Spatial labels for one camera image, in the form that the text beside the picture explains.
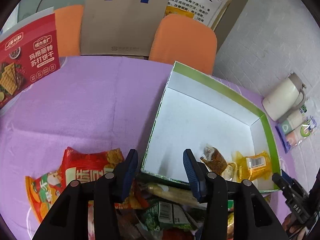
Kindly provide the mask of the brown cardboard sheet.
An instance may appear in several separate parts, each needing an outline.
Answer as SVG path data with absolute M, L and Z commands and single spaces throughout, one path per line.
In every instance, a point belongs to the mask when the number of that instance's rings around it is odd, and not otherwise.
M 168 0 L 86 0 L 81 55 L 148 57 Z

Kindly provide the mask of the yellow cake snack pack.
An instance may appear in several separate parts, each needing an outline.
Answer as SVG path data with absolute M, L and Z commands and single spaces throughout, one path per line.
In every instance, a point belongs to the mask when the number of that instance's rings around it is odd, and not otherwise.
M 239 151 L 236 151 L 232 154 L 232 161 L 237 165 L 238 182 L 254 181 L 259 178 L 267 180 L 272 173 L 271 158 L 265 151 L 253 156 L 243 156 Z

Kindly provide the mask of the red cracker box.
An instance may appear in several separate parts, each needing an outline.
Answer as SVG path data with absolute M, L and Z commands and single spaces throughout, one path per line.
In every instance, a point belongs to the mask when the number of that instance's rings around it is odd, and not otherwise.
M 1 107 L 60 69 L 54 8 L 37 12 L 1 35 Z

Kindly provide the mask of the green snack bag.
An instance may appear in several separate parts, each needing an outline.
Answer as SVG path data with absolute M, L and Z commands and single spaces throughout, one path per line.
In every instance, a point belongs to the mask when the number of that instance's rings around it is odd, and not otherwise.
M 169 228 L 193 230 L 185 211 L 177 204 L 159 201 L 142 214 L 142 223 L 149 231 Z

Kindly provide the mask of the paper cups pack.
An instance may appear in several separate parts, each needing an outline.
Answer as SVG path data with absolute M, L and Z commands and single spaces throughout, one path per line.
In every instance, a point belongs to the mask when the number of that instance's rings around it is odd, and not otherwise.
M 293 111 L 276 130 L 285 153 L 302 143 L 319 129 L 319 100 L 308 98 L 300 109 Z

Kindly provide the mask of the orange cartoon snack bag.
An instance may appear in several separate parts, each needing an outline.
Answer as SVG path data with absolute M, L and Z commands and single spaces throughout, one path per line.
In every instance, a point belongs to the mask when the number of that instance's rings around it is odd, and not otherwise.
M 61 173 L 48 172 L 37 179 L 25 176 L 25 189 L 30 207 L 41 223 L 64 189 Z

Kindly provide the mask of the brown dried meat pack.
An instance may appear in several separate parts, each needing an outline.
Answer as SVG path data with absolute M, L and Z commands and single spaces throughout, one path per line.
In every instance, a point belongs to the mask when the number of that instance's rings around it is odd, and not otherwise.
M 209 144 L 204 147 L 204 154 L 200 159 L 212 172 L 218 175 L 221 175 L 227 167 L 227 161 L 222 154 Z

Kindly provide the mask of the purple tablecloth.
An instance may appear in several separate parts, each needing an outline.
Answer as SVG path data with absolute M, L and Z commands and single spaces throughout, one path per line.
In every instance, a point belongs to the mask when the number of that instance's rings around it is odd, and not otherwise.
M 59 168 L 63 152 L 132 148 L 142 163 L 173 65 L 126 57 L 78 56 L 36 81 L 1 110 L 1 215 L 17 239 L 31 239 L 39 225 L 30 210 L 25 176 Z M 262 99 L 214 78 L 264 112 Z M 294 175 L 275 124 L 267 115 L 278 149 L 280 171 Z

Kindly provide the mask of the white thermos jug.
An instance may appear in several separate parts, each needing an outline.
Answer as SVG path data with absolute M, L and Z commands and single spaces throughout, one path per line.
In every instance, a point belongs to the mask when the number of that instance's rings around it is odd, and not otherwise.
M 288 111 L 302 107 L 306 101 L 304 87 L 304 83 L 296 73 L 292 73 L 277 85 L 262 101 L 269 117 L 277 121 Z

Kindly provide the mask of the orange chair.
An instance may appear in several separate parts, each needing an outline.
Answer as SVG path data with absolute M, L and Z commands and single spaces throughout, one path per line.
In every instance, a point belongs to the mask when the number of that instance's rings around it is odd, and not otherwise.
M 83 5 L 70 5 L 54 10 L 59 57 L 80 55 L 80 31 Z
M 210 27 L 186 16 L 170 14 L 157 28 L 149 60 L 173 65 L 176 61 L 211 75 L 217 38 Z

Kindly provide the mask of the clear cracker pack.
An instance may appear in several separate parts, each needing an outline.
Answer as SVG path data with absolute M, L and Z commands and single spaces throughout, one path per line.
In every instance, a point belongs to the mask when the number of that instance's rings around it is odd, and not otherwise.
M 148 193 L 153 194 L 157 197 L 187 206 L 201 206 L 197 199 L 193 196 L 193 193 L 188 190 L 178 189 L 175 187 L 147 183 L 142 186 L 142 189 L 148 191 Z

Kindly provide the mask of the right orange chair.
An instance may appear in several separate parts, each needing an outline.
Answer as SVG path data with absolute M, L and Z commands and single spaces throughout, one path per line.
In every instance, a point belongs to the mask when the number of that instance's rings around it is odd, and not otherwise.
M 173 65 L 176 61 L 211 75 L 217 38 L 210 27 L 186 16 L 170 14 L 157 28 L 149 60 Z

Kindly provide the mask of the left orange chair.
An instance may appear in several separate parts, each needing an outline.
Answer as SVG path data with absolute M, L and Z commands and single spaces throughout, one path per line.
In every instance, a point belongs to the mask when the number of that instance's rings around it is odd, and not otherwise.
M 59 57 L 80 55 L 80 31 L 83 5 L 70 5 L 54 10 Z

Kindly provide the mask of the green open gift box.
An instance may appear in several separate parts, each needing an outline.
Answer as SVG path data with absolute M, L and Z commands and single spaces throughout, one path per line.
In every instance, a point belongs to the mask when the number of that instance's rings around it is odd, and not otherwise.
M 196 160 L 206 145 L 227 161 L 240 152 L 253 157 L 267 152 L 272 172 L 280 172 L 278 149 L 267 115 L 239 91 L 212 76 L 175 62 L 157 109 L 141 171 L 187 184 L 183 152 Z

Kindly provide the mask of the red peanut snack bag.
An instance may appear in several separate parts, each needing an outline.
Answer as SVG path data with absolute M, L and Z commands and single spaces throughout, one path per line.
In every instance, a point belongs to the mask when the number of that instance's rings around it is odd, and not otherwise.
M 66 188 L 73 180 L 78 180 L 81 183 L 98 180 L 107 172 L 112 172 L 124 160 L 124 156 L 119 148 L 85 154 L 67 147 L 59 168 L 62 187 Z

